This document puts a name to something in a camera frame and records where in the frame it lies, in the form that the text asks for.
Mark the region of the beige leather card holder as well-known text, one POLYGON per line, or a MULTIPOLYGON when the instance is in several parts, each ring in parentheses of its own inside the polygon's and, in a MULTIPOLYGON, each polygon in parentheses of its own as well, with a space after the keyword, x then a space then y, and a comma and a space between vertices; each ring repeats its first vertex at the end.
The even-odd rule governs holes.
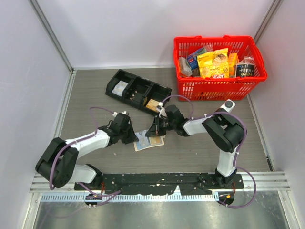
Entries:
POLYGON ((147 133, 147 130, 142 130, 139 132, 136 132, 135 135, 138 138, 138 141, 135 141, 134 149, 136 152, 145 150, 152 147, 158 147, 164 145, 164 137, 163 136, 151 136, 146 137, 145 134, 147 133))

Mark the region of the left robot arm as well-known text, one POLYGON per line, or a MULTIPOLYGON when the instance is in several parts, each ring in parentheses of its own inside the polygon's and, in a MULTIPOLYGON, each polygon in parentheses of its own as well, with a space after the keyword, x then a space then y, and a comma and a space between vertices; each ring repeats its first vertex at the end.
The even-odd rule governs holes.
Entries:
POLYGON ((80 138, 51 140, 38 160, 35 170, 49 182, 50 190, 62 188, 69 182, 76 190, 97 190, 102 187, 103 175, 96 167, 78 165, 79 158, 102 148, 110 147, 119 141, 129 144, 138 141, 129 114, 114 113, 109 124, 98 127, 91 134, 80 138))

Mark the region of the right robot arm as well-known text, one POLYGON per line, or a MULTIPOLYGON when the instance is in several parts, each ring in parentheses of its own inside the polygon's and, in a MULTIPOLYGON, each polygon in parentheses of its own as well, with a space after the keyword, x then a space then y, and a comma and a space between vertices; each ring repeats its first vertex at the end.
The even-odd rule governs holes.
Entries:
POLYGON ((219 162, 215 169, 216 185, 227 188, 232 184, 237 172, 237 155, 247 136, 245 125, 237 116, 231 114, 234 107, 235 103, 227 100, 214 113, 189 119, 185 118, 175 105, 162 107, 145 136, 165 136, 167 131, 172 130, 184 137, 208 134, 220 150, 219 162))

